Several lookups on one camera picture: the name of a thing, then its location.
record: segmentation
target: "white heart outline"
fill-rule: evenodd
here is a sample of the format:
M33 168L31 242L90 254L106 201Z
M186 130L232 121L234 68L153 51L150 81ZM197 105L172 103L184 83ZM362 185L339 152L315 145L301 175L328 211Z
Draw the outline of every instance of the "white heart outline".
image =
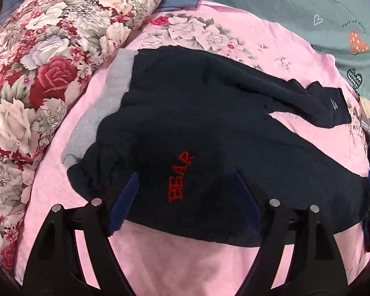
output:
M315 14L314 15L314 25L319 25L321 24L322 22L324 21L324 19L322 19L319 14Z

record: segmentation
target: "beige fabric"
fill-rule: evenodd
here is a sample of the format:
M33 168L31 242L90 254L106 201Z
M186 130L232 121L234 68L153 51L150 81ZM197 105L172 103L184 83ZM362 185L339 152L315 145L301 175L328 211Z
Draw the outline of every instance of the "beige fabric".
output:
M359 103L362 109L362 116L369 119L370 118L370 100L360 97Z

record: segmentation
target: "pink bedsheet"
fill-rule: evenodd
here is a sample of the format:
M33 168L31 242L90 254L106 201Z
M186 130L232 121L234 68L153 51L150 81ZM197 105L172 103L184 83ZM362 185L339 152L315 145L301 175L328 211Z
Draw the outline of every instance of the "pink bedsheet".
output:
M201 2L196 10L155 14L148 25L133 35L126 48L169 44L218 53L286 80L295 78L303 86L318 80L323 86L342 88L353 117L350 125L322 129L290 113L272 116L348 170L367 176L366 143L358 121L360 108L336 69L333 56L316 53L306 41L277 23L212 2ZM71 189L61 153L77 121L101 93L108 70L109 62L96 71L40 164L18 247L15 274L20 283L36 235L51 206L59 203L72 208L86 203ZM336 234L335 238L351 282L370 259L364 251L361 225ZM77 242L86 280L97 287L81 232L77 233ZM138 296L234 295L258 250L178 237L128 221L110 242ZM292 251L292 245L285 247L273 287L284 282Z

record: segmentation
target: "garment label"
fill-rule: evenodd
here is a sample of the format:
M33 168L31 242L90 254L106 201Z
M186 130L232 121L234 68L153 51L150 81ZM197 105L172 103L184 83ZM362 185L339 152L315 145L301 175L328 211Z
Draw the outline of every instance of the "garment label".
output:
M329 98L329 99L330 99L330 102L333 105L334 110L337 110L338 109L338 106L337 106L336 102L332 98Z
M369 124L368 124L367 122L365 122L363 119L362 119L362 121L361 121L360 126L361 126L361 127L362 127L362 129L363 129L364 131L366 131L367 133L369 133L369 132L370 132L370 126L369 126Z

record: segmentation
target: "metal rivet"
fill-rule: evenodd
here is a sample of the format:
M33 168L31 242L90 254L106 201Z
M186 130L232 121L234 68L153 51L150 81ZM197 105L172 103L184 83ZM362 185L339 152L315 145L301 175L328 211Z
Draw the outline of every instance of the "metal rivet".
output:
M90 202L93 206L100 206L103 201L100 198L94 198Z
M319 207L317 205L311 205L310 206L310 210L313 212L313 213L318 213L319 212Z
M52 209L51 210L54 213L57 213L58 211L60 211L60 209L61 209L61 205L57 204L57 205L52 206Z
M270 199L269 204L273 207L278 207L279 205L281 205L281 201L279 201L278 199Z

